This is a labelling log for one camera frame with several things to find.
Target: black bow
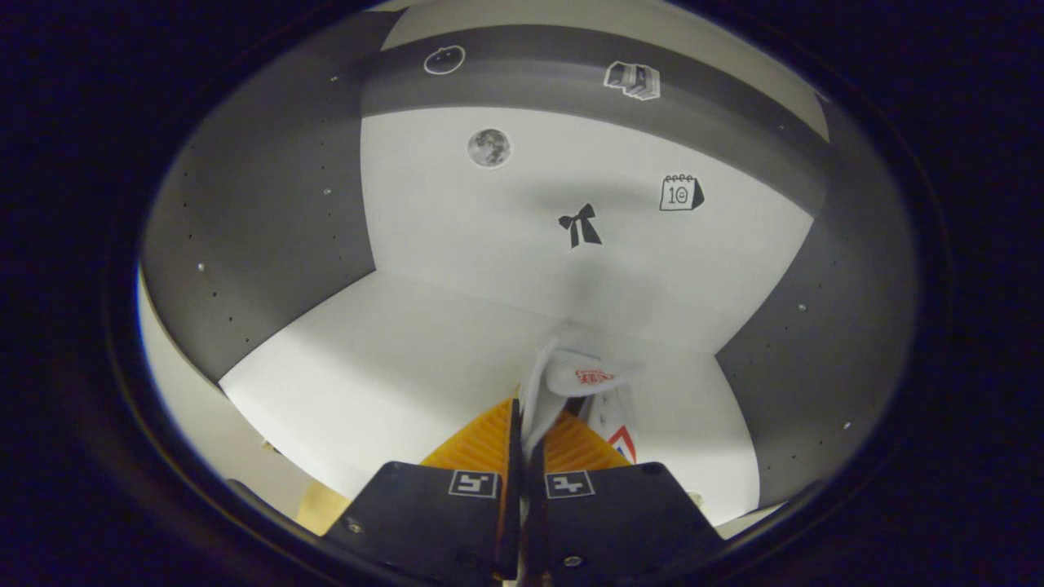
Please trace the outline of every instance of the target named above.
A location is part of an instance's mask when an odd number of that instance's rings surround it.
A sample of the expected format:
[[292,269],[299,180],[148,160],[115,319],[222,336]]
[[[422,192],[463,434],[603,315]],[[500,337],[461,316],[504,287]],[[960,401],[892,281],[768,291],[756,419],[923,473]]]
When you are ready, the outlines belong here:
[[577,221],[579,221],[580,231],[584,232],[584,242],[601,244],[601,239],[598,238],[598,233],[594,232],[594,227],[591,226],[591,218],[594,218],[594,207],[590,204],[580,208],[579,214],[576,214],[575,216],[563,216],[559,218],[559,224],[562,225],[562,228],[569,230],[569,235],[573,240],[572,248],[575,248],[580,243],[580,239],[576,235]]

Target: calendar sticker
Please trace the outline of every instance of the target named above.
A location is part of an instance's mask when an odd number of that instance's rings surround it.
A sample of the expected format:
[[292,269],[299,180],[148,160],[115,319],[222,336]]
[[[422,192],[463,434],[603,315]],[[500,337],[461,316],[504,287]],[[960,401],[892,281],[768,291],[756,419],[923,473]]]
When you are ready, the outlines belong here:
[[660,210],[694,210],[704,203],[704,190],[691,174],[667,175],[660,190]]

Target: gray wall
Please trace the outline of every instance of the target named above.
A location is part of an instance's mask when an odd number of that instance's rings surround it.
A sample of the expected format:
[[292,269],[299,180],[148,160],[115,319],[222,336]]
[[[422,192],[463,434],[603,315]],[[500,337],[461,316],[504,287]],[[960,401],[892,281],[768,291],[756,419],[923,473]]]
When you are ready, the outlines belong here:
[[901,193],[855,123],[834,104],[824,111],[832,162],[823,211],[779,285],[717,355],[754,441],[762,507],[854,454],[886,408],[914,336],[917,259]]
[[200,123],[164,179],[142,268],[171,337],[211,380],[374,271],[360,60],[398,18],[358,15],[280,56]]

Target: bow sticker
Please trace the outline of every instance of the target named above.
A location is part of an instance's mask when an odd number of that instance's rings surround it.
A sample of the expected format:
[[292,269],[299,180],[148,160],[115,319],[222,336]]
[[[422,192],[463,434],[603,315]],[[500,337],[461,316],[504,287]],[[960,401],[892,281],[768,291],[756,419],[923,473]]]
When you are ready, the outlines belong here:
[[594,227],[591,225],[591,218],[594,218],[594,207],[590,204],[580,208],[580,211],[575,216],[562,216],[559,218],[559,224],[562,228],[569,231],[569,236],[572,239],[573,245],[570,249],[575,249],[577,244],[580,243],[579,235],[576,234],[576,225],[580,225],[580,232],[584,233],[584,242],[590,242],[592,244],[601,244],[601,239],[598,238],[598,233],[594,231]]

